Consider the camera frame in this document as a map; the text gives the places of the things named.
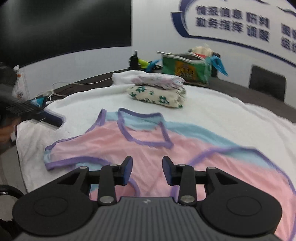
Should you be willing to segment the person's left hand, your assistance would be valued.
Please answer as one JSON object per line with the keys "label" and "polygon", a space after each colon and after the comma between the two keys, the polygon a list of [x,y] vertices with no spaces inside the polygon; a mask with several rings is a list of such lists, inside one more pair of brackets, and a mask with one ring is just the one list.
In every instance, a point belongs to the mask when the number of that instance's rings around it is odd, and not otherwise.
{"label": "person's left hand", "polygon": [[11,138],[11,134],[14,132],[15,130],[15,126],[18,125],[20,122],[20,119],[14,119],[9,125],[2,127],[1,131],[0,131],[0,142],[1,144],[7,143],[10,138]]}

